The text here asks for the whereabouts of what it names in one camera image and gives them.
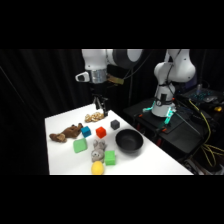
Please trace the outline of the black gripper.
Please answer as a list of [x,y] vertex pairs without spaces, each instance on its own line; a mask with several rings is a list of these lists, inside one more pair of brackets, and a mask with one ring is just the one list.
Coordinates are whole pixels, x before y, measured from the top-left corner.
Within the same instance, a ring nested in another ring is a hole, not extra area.
[[107,92],[107,83],[106,82],[100,83],[100,84],[91,83],[90,90],[91,90],[92,96],[94,97],[93,103],[95,104],[96,109],[97,110],[101,109],[101,106],[102,106],[104,117],[107,117],[108,116],[108,105],[109,105],[108,99],[105,98],[106,92]]

